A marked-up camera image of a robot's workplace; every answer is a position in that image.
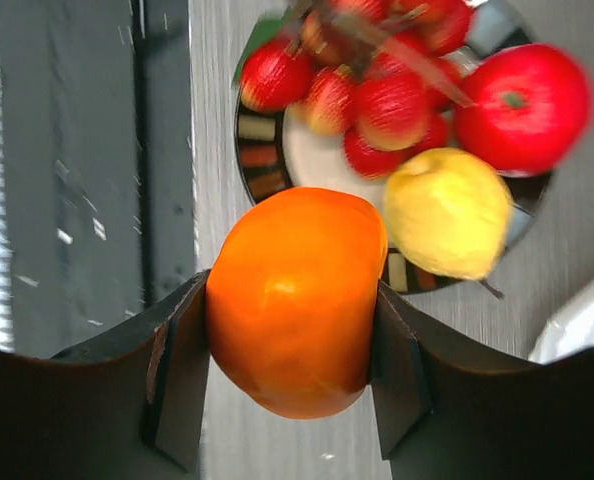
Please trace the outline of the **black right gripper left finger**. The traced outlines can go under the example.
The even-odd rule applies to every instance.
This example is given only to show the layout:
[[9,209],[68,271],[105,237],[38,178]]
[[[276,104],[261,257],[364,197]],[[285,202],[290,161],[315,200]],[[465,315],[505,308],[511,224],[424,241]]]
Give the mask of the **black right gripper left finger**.
[[0,351],[0,479],[196,478],[206,281],[48,360]]

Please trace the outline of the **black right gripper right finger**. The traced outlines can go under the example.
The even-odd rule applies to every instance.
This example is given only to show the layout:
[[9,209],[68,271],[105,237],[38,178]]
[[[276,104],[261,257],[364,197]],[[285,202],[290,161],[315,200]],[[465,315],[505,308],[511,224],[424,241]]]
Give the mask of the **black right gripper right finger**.
[[381,284],[371,375],[396,479],[594,479],[594,347],[535,364]]

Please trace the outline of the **white plastic bag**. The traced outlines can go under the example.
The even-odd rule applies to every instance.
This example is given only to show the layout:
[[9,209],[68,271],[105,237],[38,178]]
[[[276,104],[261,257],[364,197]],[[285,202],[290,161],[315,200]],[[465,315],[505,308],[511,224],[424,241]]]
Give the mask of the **white plastic bag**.
[[548,364],[594,347],[594,279],[550,317],[528,360]]

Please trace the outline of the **fake orange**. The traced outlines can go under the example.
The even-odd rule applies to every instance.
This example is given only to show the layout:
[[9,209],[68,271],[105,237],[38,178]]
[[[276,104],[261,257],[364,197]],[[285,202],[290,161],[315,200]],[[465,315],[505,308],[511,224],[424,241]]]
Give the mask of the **fake orange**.
[[295,187],[254,206],[208,277],[215,362],[279,416],[318,419],[347,409],[368,382],[387,250],[381,215],[351,194]]

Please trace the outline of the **fake yellow lemon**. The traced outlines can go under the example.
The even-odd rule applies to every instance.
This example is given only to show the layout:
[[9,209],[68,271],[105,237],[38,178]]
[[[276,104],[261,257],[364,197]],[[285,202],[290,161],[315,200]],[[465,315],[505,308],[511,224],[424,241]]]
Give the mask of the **fake yellow lemon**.
[[458,148],[413,156],[385,183],[383,216],[393,245],[421,269],[480,281],[505,248],[514,201],[497,171]]

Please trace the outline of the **fake red apple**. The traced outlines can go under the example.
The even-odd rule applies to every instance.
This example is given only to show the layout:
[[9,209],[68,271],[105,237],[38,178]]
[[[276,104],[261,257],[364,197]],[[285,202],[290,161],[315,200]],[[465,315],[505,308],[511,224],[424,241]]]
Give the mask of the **fake red apple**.
[[490,56],[462,81],[461,90],[473,104],[455,109],[457,142],[506,176],[553,170],[593,113],[589,75],[566,52],[546,44]]

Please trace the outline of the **fake red cherry bunch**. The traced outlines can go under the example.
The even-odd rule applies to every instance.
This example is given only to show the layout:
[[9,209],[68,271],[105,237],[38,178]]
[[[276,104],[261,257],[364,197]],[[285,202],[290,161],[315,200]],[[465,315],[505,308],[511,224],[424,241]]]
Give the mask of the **fake red cherry bunch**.
[[444,57],[471,18],[463,1],[294,1],[257,21],[233,82],[245,108],[341,138],[354,173],[380,180],[447,139],[449,104],[471,106]]

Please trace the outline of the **patterned round plate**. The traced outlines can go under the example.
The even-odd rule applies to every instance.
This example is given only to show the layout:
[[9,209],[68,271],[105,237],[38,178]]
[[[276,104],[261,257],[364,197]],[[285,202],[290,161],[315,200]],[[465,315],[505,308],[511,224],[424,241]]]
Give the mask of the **patterned round plate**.
[[261,285],[278,269],[285,284],[316,284],[323,272],[364,285],[377,271],[403,293],[484,282],[527,229],[549,176],[508,180],[467,152],[439,148],[399,155],[362,187],[289,185],[279,123],[315,70],[299,41],[283,33],[288,21],[256,24],[234,77],[239,119],[272,126],[263,145],[238,137],[240,166],[264,169],[271,186],[253,192],[253,209],[225,241],[219,264],[228,276],[250,273]]

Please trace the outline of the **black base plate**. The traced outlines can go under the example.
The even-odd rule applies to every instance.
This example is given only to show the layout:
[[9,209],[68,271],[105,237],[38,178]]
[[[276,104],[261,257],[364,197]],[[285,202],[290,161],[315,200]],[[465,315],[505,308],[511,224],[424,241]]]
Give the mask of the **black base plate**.
[[1,1],[17,353],[49,358],[195,270],[189,6]]

